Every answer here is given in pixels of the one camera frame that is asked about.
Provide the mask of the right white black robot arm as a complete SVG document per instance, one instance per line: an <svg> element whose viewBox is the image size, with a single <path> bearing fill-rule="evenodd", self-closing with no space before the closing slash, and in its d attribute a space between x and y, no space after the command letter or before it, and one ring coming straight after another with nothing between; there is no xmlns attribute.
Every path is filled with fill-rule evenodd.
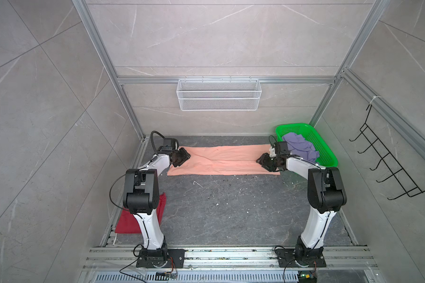
<svg viewBox="0 0 425 283"><path fill-rule="evenodd" d="M308 181L308 221L297 239L293 258L280 258L302 267L317 263L322 257L324 238L331 221L347 202L339 169L323 167L298 156L271 157L268 153L262 154L256 163L269 172L290 171Z"/></svg>

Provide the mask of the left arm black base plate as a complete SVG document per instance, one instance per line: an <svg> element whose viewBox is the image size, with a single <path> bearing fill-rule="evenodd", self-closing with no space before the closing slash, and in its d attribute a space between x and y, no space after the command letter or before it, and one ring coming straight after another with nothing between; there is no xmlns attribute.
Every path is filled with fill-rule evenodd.
<svg viewBox="0 0 425 283"><path fill-rule="evenodd" d="M184 266L185 252L183 249L144 249L137 256L137 268L182 268Z"/></svg>

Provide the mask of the salmon pink t shirt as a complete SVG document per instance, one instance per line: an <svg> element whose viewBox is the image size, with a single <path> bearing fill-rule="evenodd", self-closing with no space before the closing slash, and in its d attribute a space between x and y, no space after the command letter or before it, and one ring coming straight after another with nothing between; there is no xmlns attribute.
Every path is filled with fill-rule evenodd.
<svg viewBox="0 0 425 283"><path fill-rule="evenodd" d="M171 166L168 176L181 175L279 175L256 162L269 145L185 147L191 157L181 166Z"/></svg>

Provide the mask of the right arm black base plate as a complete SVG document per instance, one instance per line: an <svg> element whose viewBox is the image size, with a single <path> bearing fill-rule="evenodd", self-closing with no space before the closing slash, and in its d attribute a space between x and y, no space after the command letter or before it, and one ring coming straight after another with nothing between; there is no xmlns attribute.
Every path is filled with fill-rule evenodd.
<svg viewBox="0 0 425 283"><path fill-rule="evenodd" d="M273 251L281 268L325 268L327 266L323 255L323 247L304 251L302 249L276 246Z"/></svg>

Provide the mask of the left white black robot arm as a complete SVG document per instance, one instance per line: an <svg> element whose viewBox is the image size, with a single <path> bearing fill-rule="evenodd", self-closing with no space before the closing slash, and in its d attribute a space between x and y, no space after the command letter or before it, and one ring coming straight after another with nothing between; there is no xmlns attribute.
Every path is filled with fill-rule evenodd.
<svg viewBox="0 0 425 283"><path fill-rule="evenodd" d="M158 176L170 166L181 166L190 157L191 155L182 147L171 152L154 154L143 166L129 169L125 173L123 209L138 222L143 236L138 259L144 264L161 268L169 261L165 236L157 217Z"/></svg>

